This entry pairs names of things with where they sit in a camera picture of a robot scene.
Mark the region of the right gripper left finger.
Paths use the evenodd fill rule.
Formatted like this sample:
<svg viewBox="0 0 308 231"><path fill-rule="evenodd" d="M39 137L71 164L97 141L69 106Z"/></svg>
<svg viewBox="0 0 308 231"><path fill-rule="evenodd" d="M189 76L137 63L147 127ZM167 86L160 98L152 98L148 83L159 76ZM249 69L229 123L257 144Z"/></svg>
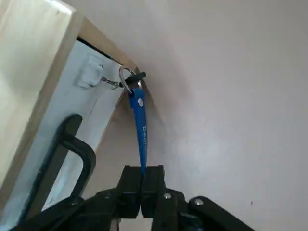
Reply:
<svg viewBox="0 0 308 231"><path fill-rule="evenodd" d="M141 170L126 165L115 188L86 200L66 198L15 226L16 231L116 231L121 218L136 218Z"/></svg>

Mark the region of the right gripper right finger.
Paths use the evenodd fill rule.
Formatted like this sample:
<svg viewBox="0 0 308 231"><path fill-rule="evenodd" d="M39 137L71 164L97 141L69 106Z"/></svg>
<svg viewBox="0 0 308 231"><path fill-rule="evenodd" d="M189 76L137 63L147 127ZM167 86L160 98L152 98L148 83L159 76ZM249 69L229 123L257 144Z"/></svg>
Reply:
<svg viewBox="0 0 308 231"><path fill-rule="evenodd" d="M162 165L147 167L141 188L141 211L153 231L250 231L251 227L207 197L185 200L165 184Z"/></svg>

